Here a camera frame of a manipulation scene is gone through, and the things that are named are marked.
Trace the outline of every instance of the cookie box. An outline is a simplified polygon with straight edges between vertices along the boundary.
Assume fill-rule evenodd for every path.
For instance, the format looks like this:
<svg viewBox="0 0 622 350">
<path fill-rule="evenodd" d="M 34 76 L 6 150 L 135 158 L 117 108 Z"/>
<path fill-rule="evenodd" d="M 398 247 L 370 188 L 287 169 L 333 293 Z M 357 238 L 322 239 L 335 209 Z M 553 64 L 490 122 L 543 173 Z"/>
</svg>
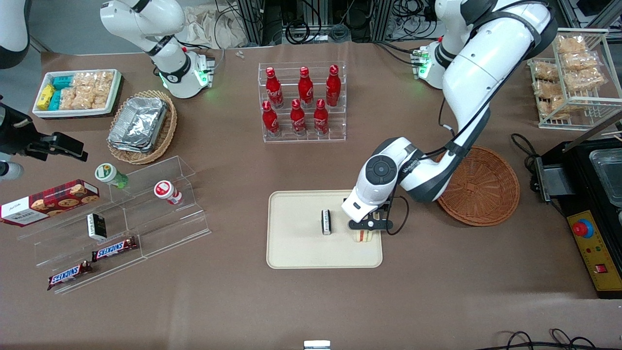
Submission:
<svg viewBox="0 0 622 350">
<path fill-rule="evenodd" d="M 47 189 L 0 207 L 0 222 L 24 227 L 34 222 L 62 214 L 68 210 L 97 201 L 97 187 L 84 180 L 74 180 Z"/>
</svg>

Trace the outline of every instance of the red emergency stop button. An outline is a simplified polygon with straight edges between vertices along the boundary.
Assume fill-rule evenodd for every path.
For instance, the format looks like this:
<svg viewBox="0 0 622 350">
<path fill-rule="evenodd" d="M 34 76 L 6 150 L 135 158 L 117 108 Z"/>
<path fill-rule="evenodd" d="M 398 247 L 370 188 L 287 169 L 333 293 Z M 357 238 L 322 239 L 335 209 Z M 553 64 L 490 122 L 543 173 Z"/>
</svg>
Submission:
<svg viewBox="0 0 622 350">
<path fill-rule="evenodd" d="M 572 232 L 579 237 L 590 238 L 594 235 L 594 226 L 588 220 L 580 219 L 572 225 Z"/>
</svg>

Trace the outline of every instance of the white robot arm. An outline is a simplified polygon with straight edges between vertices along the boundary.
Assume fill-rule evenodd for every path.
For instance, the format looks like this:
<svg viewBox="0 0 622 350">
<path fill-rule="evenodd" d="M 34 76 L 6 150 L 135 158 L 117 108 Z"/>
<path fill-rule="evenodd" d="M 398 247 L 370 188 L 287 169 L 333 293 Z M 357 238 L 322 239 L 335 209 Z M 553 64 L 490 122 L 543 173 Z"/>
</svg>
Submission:
<svg viewBox="0 0 622 350">
<path fill-rule="evenodd" d="M 447 153 L 436 163 L 430 158 L 433 154 L 424 154 L 405 138 L 383 142 L 363 166 L 355 188 L 341 206 L 353 221 L 360 222 L 376 210 L 391 195 L 396 184 L 415 201 L 435 201 L 485 127 L 492 97 L 528 55 L 537 54 L 535 50 L 541 51 L 551 43 L 557 24 L 546 4 L 538 0 L 502 1 L 494 4 L 492 11 L 489 9 L 482 14 L 466 34 L 459 28 L 448 32 L 443 41 L 437 42 L 439 49 L 434 49 L 443 54 L 447 51 L 441 46 L 443 43 L 450 43 L 455 49 L 462 40 L 466 42 L 451 62 L 445 64 L 448 57 L 433 56 L 428 74 L 432 79 L 442 77 L 443 94 L 458 122 L 457 135 L 442 149 Z M 452 2 L 454 0 L 438 1 L 437 11 Z M 463 17 L 439 16 L 443 23 L 452 23 L 450 27 L 468 22 Z M 381 158 L 383 155 L 391 162 Z M 388 163 L 390 168 L 396 167 L 395 174 L 393 168 L 386 173 L 384 166 L 377 166 L 381 162 Z"/>
<path fill-rule="evenodd" d="M 177 1 L 112 0 L 101 5 L 100 18 L 110 33 L 130 41 L 151 57 L 173 96 L 189 98 L 209 86 L 205 56 L 184 52 L 174 39 L 185 22 Z"/>
<path fill-rule="evenodd" d="M 0 1 L 0 69 L 22 62 L 30 43 L 27 15 L 30 1 Z"/>
</svg>

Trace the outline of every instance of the beige tray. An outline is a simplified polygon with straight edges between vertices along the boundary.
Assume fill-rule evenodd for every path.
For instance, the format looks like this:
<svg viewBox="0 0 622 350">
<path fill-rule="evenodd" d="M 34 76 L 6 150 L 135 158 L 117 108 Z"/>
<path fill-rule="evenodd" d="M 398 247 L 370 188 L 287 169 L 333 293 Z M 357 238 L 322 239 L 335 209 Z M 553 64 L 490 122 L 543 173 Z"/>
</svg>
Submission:
<svg viewBox="0 0 622 350">
<path fill-rule="evenodd" d="M 351 191 L 278 191 L 268 207 L 266 262 L 271 268 L 374 268 L 383 261 L 379 231 L 356 242 L 341 210 Z M 320 215 L 330 210 L 332 234 L 322 235 Z"/>
</svg>

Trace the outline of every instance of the red button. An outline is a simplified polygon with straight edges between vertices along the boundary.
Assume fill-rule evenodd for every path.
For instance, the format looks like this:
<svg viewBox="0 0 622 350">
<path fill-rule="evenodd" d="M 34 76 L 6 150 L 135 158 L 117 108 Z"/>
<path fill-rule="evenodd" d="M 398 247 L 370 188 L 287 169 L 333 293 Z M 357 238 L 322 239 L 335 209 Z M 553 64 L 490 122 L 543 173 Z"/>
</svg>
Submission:
<svg viewBox="0 0 622 350">
<path fill-rule="evenodd" d="M 572 232 L 574 232 L 577 236 L 583 237 L 584 235 L 587 235 L 587 225 L 583 222 L 577 221 L 572 225 Z"/>
<path fill-rule="evenodd" d="M 598 265 L 594 266 L 596 268 L 596 273 L 606 273 L 607 272 L 607 268 L 605 267 L 604 263 L 599 263 Z"/>
</svg>

